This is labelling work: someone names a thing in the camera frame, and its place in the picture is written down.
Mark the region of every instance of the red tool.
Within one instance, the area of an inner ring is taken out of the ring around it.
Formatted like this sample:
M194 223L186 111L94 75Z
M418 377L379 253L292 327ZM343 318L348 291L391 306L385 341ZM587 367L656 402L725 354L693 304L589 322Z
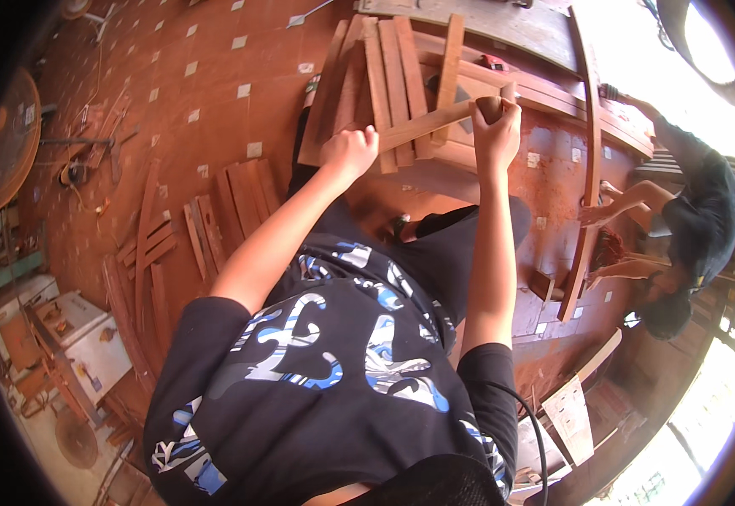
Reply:
M480 65L500 72L507 72L510 69L508 64L505 63L502 58L496 57L493 54L484 54L480 56Z

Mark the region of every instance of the black t-shirt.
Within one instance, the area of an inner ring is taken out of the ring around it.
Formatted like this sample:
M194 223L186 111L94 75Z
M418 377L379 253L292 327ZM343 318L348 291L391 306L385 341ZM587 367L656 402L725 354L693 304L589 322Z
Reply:
M702 167L686 170L686 187L665 204L662 216L673 234L671 262L691 273L691 288L710 284L735 247L735 174L726 158L710 151Z
M251 316L230 299L183 311L143 450L169 503L302 503L379 484L432 455L485 463L503 497L516 459L511 350L455 372L440 304L389 258L312 234Z

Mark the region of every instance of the black hair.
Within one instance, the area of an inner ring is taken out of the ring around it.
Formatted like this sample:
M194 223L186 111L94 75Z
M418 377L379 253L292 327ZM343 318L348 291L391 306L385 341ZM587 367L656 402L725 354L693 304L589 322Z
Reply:
M685 288L660 295L637 310L648 333L660 341L670 341L681 334L693 313L690 291Z

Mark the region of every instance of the black cable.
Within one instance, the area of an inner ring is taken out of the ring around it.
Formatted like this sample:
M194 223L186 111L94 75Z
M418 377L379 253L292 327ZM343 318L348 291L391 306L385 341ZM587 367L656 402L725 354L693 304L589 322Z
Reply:
M547 457L544 455L544 441L541 440L541 426L539 425L539 420L536 419L536 415L533 413L533 410L530 408L528 403L524 399L522 399L522 396L520 396L515 390L509 389L501 383L491 381L490 379L467 379L466 383L483 383L484 385L495 386L498 389L503 390L504 392L508 392L517 401L519 401L520 404L524 406L524 410L528 412L530 421L533 424L533 431L536 433L536 444L539 446L539 460L541 460L541 493L543 495L543 497L541 498L541 503L544 504L544 506L547 506Z

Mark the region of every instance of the tiled floor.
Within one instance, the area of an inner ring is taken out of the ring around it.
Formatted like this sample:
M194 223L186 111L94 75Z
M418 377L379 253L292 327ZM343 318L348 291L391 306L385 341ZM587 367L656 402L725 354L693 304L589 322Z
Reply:
M80 289L85 298L108 307L100 260L116 252L116 239L122 239L128 229L136 231L136 224L129 226L129 218L140 205L146 166L159 158L160 188L153 211L169 209L176 234L182 238L161 259L171 319L175 321L191 299L207 293L209 284L202 283L198 270L192 268L195 260L186 239L182 206L189 198L208 193L217 171L243 161L250 143L262 143L263 157L269 159L278 184L287 186L302 90L311 77L301 74L299 66L311 63L314 72L319 71L338 20L353 13L350 2L336 2L309 16L304 25L285 28L291 15L318 3L207 0L188 5L187 0L130 0L110 21L99 47L92 42L95 30L85 19L64 22L51 35L54 40L45 55L38 90L44 104L55 102L59 108L43 135L65 136L65 126L84 104L112 102L126 84L132 103L121 129L140 124L139 135L122 148L124 174L119 185L111 184L109 164L104 161L80 188L86 208L110 199L102 217L80 209L78 197L53 180L48 166L34 167L22 187L22 217L32 218L26 224L29 230L36 219L46 220L51 271L62 290ZM98 0L89 10L102 15L109 4ZM240 4L233 10L233 5ZM579 162L573 161L574 148L579 150ZM611 159L602 159L602 176L624 186L636 160L615 147L611 152ZM538 154L535 167L528 167L528 153ZM53 150L42 148L36 161L52 161L53 155ZM558 278L570 268L585 163L583 129L559 127L551 116L525 111L520 155L510 168L511 192L530 206L534 218L517 254L520 291L514 342L517 380L523 392L529 393L531 383L536 383L538 393L555 386L556 371L571 367L585 349L611 335L629 297L625 283L603 282L580 301L584 309L579 318L561 324L555 318L557 305L543 304L527 290L526 280L534 268ZM197 170L202 165L209 165L209 178ZM370 231L399 211L421 218L464 205L380 178L360 181L348 198L354 215ZM618 221L614 227L628 244L630 224ZM607 291L613 296L604 302ZM548 379L534 380L544 375Z

